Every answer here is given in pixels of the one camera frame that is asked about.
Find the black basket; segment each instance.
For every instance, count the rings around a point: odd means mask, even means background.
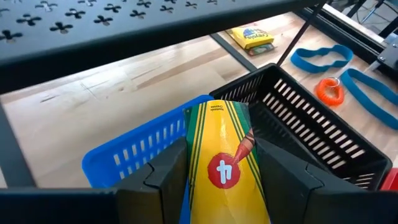
[[[391,160],[276,64],[210,93],[249,103],[254,135],[367,190],[378,190]]]

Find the blue plastic basket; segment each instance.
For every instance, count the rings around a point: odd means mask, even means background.
[[[172,111],[139,126],[88,152],[82,162],[83,172],[92,187],[111,187],[153,159],[181,136],[185,136],[182,110],[214,100],[199,96]],[[185,189],[181,223],[189,223],[188,187]]]

